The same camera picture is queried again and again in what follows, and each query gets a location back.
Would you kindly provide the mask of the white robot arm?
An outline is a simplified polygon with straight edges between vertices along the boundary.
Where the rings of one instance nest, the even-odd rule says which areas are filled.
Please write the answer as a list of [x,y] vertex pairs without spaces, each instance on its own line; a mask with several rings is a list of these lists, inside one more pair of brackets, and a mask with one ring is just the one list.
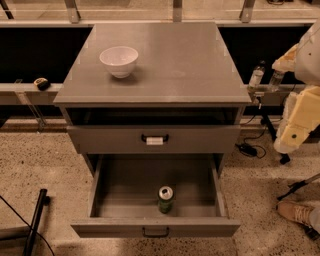
[[290,93],[285,102],[274,148],[291,153],[320,125],[320,20],[317,20],[300,41],[274,61],[272,68],[293,72],[306,87]]

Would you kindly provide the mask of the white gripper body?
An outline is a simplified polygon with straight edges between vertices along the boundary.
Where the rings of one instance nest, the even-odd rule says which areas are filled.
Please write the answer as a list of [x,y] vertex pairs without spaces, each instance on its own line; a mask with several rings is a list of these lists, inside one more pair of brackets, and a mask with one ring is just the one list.
[[291,92],[285,102],[284,121],[280,143],[299,147],[320,125],[320,87],[307,86],[300,93]]

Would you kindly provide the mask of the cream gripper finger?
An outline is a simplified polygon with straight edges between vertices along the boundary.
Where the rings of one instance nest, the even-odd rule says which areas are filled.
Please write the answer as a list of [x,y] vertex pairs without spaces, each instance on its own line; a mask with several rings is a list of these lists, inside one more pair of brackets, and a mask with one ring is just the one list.
[[278,153],[288,154],[298,149],[296,144],[296,135],[292,134],[287,137],[278,136],[273,144]]

